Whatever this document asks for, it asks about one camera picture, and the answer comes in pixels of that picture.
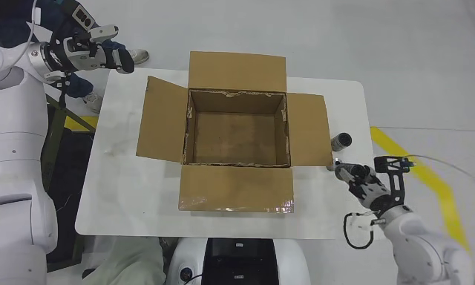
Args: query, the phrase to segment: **dark pants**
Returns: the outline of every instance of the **dark pants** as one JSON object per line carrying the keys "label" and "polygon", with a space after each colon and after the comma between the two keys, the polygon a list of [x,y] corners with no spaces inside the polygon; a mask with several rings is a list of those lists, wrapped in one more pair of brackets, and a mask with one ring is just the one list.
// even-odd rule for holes
{"label": "dark pants", "polygon": [[[30,27],[27,22],[31,22],[31,7],[34,0],[22,0],[22,3],[8,14],[6,18],[0,19],[0,47],[13,48],[28,40],[30,34]],[[54,31],[64,18],[59,9],[59,5],[50,0],[38,0],[37,7],[41,8],[41,26]],[[73,33],[79,32],[82,29],[66,24],[58,33],[57,38],[62,39],[67,36],[72,36]],[[37,42],[38,39],[33,36],[32,42]],[[125,46],[111,40],[102,43],[104,48],[125,49]],[[82,78],[79,78],[75,73],[71,75],[71,83],[68,87],[68,96],[70,97],[84,97],[93,90],[93,85]]]}

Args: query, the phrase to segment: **button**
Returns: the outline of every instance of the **button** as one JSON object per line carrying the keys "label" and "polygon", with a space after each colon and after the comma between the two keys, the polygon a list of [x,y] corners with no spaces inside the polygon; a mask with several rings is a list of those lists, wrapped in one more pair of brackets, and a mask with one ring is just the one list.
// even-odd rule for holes
{"label": "button", "polygon": [[180,279],[183,281],[183,282],[188,282],[190,281],[190,279],[193,277],[193,271],[189,268],[189,267],[186,267],[184,269],[181,270],[180,272]]}

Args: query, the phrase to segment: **person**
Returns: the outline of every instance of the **person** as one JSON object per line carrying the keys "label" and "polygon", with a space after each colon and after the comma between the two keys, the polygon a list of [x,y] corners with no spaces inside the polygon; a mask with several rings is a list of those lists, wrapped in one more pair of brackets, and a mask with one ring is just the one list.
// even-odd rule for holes
{"label": "person", "polygon": [[[33,1],[0,0],[0,47],[13,48],[28,40],[30,27],[27,22],[31,22]],[[41,8],[40,26],[54,31],[62,23],[65,16],[60,12],[59,4],[51,0],[38,0],[36,6]],[[72,33],[80,30],[82,29],[66,24],[58,32],[57,38],[71,36]],[[38,42],[38,39],[33,36],[32,42]],[[104,41],[102,46],[111,49],[125,49],[124,45],[111,40]],[[129,50],[128,52],[136,65],[145,62],[149,58],[146,50],[138,49]],[[67,95],[73,98],[82,98],[89,110],[99,113],[102,97],[94,92],[94,87],[89,81],[79,78],[75,73],[71,75]]]}

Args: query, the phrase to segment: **black cable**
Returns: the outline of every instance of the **black cable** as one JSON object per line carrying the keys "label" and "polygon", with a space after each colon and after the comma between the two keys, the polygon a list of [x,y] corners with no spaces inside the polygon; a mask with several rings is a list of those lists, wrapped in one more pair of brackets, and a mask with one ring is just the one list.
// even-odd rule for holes
{"label": "black cable", "polygon": [[189,279],[188,282],[185,283],[185,285],[188,284],[188,283],[190,283],[190,282],[193,281],[194,279],[196,279],[196,278],[198,278],[198,277],[201,277],[201,276],[202,276],[202,275],[195,275],[193,278]]}
{"label": "black cable", "polygon": [[363,249],[366,249],[367,247],[371,246],[371,244],[373,243],[373,240],[374,240],[374,233],[373,233],[373,230],[370,231],[370,241],[368,241],[366,243],[366,245],[364,246],[355,246],[353,245],[351,242],[350,242],[350,239],[348,238],[348,233],[347,233],[347,220],[348,220],[348,217],[350,216],[353,216],[353,215],[356,215],[356,216],[362,216],[363,214],[360,214],[360,213],[348,213],[344,216],[344,219],[343,219],[343,234],[344,234],[344,239],[347,240],[347,243],[350,247],[352,247],[353,249],[356,249],[356,250],[363,250]]}

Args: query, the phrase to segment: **white cable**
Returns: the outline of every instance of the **white cable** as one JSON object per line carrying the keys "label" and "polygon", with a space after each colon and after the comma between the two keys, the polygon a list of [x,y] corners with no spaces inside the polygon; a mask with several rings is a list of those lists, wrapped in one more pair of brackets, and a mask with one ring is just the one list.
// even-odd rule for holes
{"label": "white cable", "polygon": [[8,67],[6,68],[3,68],[3,66],[0,68],[0,71],[3,71],[3,70],[7,70],[9,68],[13,68],[16,63],[23,57],[23,55],[27,52],[28,50],[28,47],[30,47],[30,42],[31,42],[31,39],[33,38],[33,32],[35,30],[35,12],[36,12],[36,2],[38,0],[34,0],[33,1],[33,7],[31,8],[31,31],[30,31],[30,35],[28,36],[28,40],[27,40],[27,43],[26,45],[24,46],[24,49],[22,51],[22,53],[15,59],[14,63],[12,63],[11,65],[9,65]]}
{"label": "white cable", "polygon": [[455,166],[452,163],[448,163],[444,160],[438,160],[437,158],[434,158],[434,157],[429,157],[429,156],[425,156],[425,155],[418,155],[418,154],[410,154],[410,155],[406,155],[406,156],[403,156],[403,157],[421,157],[421,158],[426,158],[428,160],[437,161],[438,163],[443,163],[446,166],[450,166],[451,168],[455,168],[457,171],[460,171],[461,173],[466,174],[467,176],[469,176],[471,179],[473,179],[475,181],[475,176],[470,174],[468,171],[466,171],[462,168],[459,168],[458,166]]}

